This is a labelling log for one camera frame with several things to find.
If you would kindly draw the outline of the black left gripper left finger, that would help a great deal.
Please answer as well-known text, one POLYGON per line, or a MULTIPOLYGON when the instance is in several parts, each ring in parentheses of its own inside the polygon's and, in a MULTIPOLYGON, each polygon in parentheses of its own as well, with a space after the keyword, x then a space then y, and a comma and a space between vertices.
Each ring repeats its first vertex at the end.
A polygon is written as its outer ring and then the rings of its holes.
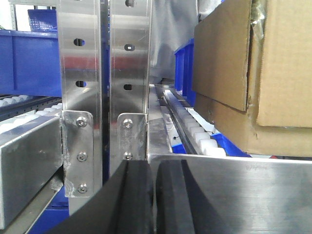
POLYGON ((145 160, 124 160, 83 207, 50 234, 152 234, 153 180, 145 160))

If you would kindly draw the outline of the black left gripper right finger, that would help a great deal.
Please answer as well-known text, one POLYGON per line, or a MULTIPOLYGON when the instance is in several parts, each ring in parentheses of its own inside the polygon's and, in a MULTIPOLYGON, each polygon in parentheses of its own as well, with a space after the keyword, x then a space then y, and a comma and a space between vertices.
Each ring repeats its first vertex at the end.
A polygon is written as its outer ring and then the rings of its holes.
POLYGON ((158 234, 231 234, 185 160, 164 160, 156 176, 158 234))

